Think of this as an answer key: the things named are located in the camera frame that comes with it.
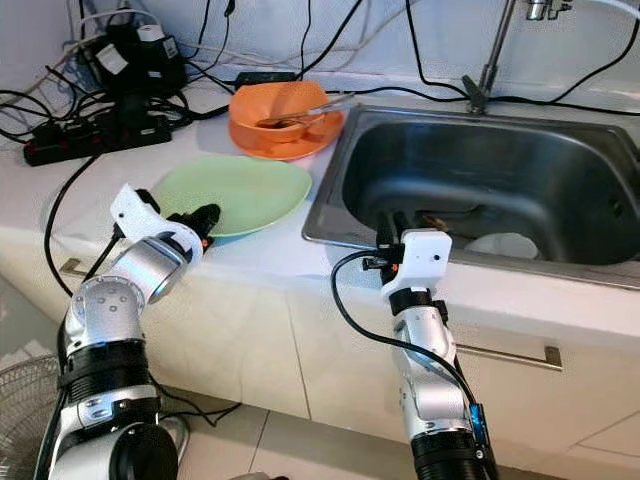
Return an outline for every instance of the cabinet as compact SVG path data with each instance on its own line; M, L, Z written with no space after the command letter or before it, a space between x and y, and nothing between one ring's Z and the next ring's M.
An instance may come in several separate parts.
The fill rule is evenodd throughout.
M67 296L52 279L41 246L0 241L0 271L51 318ZM86 254L56 246L57 265ZM63 276L70 287L78 278ZM290 415L308 417L296 347L283 292L231 284L197 269L143 316L151 370L171 386Z
M344 288L343 296L361 325L391 334L388 307L358 301L356 288ZM406 441L390 347L353 331L326 290L290 293L289 302L311 418ZM474 319L456 313L462 314L452 308L450 326L459 343L532 357L543 357L544 346L554 343L469 326ZM563 372L459 355L476 397L485 405L496 456L503 465L530 468L640 405L637 357L564 342L556 346Z

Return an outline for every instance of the sink basin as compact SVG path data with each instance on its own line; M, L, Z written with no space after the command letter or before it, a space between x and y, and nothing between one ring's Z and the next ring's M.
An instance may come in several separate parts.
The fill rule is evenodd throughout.
M359 107L352 110L303 234L375 246L380 214L453 238L453 261L640 288L640 170L605 125ZM519 233L535 260L464 250Z

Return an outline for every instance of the orange plate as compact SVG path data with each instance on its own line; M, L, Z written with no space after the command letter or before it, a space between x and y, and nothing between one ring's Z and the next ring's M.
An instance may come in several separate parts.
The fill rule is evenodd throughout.
M344 123L344 115L340 112L330 112L318 123L311 125L304 136L294 142L269 142L259 133L229 122L229 134L238 148L252 157L271 160L291 161L319 152L333 142Z

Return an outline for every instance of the orange bowl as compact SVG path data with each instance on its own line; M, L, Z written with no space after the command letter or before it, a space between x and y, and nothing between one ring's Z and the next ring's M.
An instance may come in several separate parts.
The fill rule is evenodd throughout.
M231 98L231 120L259 134L268 142L288 143L302 138L310 125L293 124L284 128L261 128L265 118L298 113L324 105L329 97L316 82L278 82L247 85Z

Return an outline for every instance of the countertop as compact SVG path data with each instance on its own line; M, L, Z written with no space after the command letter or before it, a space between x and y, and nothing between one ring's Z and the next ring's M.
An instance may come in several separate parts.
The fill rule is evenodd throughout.
M187 91L191 108L204 111L228 96L210 88ZM462 111L407 96L360 99L374 105ZM531 106L492 106L492 114L615 124L640 144L640 121L633 118ZM227 115L197 122L174 133L170 143L104 155L71 188L62 204L54 236L57 242L97 254L107 243L113 221L108 207L122 184L153 191L167 173L192 159L242 152L227 133ZM313 186L303 205L280 223L242 237L221 239L192 274L284 290L328 292L331 266L351 250L306 241L301 229L315 198L334 145L293 162L309 171ZM42 243L48 209L58 189L84 160L30 167L14 144L0 146L0 240ZM61 264L64 259L57 259ZM348 275L345 296L379 304L373 275ZM614 346L640 352L640 292L541 275L451 263L438 297L446 299L453 319L550 339Z

